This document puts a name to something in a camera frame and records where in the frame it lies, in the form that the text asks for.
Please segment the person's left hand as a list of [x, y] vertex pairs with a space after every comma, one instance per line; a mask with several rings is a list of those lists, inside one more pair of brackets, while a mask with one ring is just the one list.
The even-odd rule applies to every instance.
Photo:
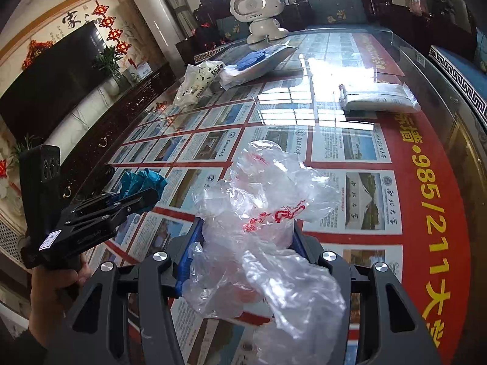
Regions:
[[92, 275], [85, 254], [79, 259], [82, 268], [78, 272], [73, 269], [47, 270], [42, 265], [32, 271], [28, 329], [44, 348], [72, 306], [69, 299], [61, 298], [62, 289], [73, 284], [80, 288]]

